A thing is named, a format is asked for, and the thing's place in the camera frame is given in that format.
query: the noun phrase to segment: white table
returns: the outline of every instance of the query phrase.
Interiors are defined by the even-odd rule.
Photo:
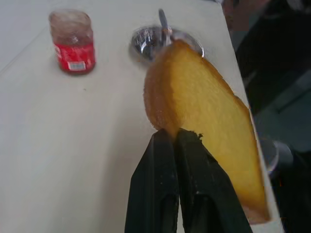
[[[0,232],[121,233],[130,178],[155,130],[143,104],[146,69],[133,61],[133,30],[172,26],[205,47],[207,58],[247,99],[220,5],[201,0],[88,0],[97,66],[87,76],[59,70],[49,29],[0,73]],[[273,220],[255,233],[279,233]],[[178,232],[183,232],[181,216]]]

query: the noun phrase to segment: metal bowl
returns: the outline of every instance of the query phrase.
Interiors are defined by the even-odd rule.
[[[204,49],[200,43],[188,33],[172,28],[171,35],[174,40],[181,39],[190,47],[204,57]],[[131,46],[147,61],[153,61],[156,55],[165,46],[163,41],[163,28],[150,26],[140,28],[134,32]]]

